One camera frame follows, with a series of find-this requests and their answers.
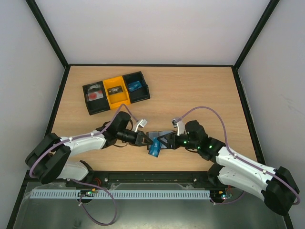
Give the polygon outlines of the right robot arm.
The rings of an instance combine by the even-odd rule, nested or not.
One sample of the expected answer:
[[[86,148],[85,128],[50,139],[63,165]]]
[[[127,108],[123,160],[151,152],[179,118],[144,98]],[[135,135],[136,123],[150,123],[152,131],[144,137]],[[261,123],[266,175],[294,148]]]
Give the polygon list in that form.
[[[286,215],[291,206],[300,203],[299,188],[290,171],[275,169],[253,161],[232,150],[224,142],[209,137],[198,121],[175,124],[177,131],[162,135],[158,140],[170,149],[184,147],[195,150],[203,159],[213,162],[208,182],[238,188],[262,200],[278,215]]]

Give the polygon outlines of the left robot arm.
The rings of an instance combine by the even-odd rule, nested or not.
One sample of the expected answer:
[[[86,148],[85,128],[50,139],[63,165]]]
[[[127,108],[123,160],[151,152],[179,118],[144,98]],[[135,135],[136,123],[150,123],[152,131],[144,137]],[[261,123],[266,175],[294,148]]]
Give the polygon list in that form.
[[[25,163],[30,168],[30,176],[42,184],[56,179],[82,181],[90,174],[91,167],[85,161],[72,162],[71,157],[108,148],[118,140],[132,146],[151,145],[152,140],[141,131],[146,124],[145,119],[134,124],[129,113],[119,111],[112,120],[87,134],[59,137],[50,133],[26,157]]]

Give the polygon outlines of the black card holder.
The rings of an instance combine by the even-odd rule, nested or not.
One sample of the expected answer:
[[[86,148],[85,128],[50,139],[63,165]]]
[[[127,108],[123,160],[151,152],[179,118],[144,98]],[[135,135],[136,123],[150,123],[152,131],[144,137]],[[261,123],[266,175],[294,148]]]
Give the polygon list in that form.
[[[150,132],[146,132],[146,135],[151,139],[154,140],[154,138],[158,138],[162,135],[166,135],[173,132],[172,130],[167,130],[167,131],[150,131]],[[163,149],[168,149],[165,145],[161,144],[161,150]]]

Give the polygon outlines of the black bin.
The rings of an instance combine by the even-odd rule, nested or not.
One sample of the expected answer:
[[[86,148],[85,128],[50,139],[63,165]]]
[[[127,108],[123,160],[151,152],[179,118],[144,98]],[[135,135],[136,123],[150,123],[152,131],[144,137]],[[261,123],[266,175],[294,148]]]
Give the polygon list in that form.
[[[89,115],[110,110],[103,81],[82,86]]]
[[[148,85],[141,71],[122,76],[131,104],[150,99]]]

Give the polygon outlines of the yellow bin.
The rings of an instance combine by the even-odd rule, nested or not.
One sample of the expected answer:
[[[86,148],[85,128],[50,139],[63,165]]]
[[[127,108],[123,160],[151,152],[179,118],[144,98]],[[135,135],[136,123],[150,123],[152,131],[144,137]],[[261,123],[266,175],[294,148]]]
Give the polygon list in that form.
[[[129,105],[131,103],[127,86],[122,76],[103,80],[103,86],[111,110],[120,105]]]

